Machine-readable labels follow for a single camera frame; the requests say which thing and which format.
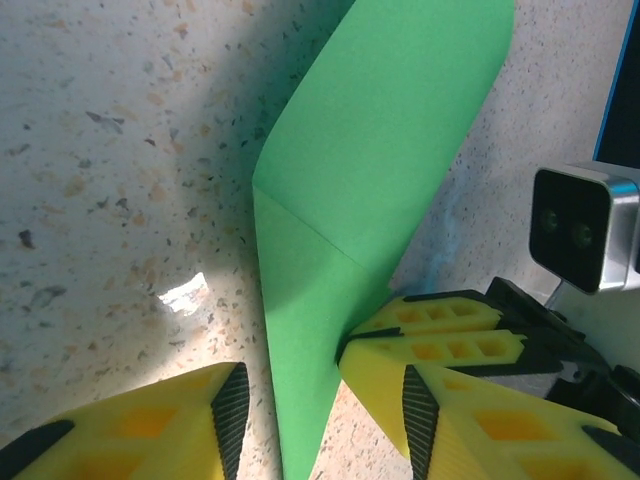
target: camera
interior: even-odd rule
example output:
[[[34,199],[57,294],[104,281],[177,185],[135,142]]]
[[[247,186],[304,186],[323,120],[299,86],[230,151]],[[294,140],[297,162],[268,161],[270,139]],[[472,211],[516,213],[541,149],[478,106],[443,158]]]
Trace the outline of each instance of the camera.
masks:
[[[587,294],[640,288],[640,170],[601,162],[535,176],[529,251]]]

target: green paper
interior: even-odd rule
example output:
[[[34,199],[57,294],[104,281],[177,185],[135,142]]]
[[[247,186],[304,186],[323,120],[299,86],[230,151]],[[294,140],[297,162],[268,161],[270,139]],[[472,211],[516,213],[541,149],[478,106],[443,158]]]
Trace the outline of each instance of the green paper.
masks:
[[[253,177],[284,476],[309,477],[341,335],[386,285],[506,56],[513,0],[356,0]]]

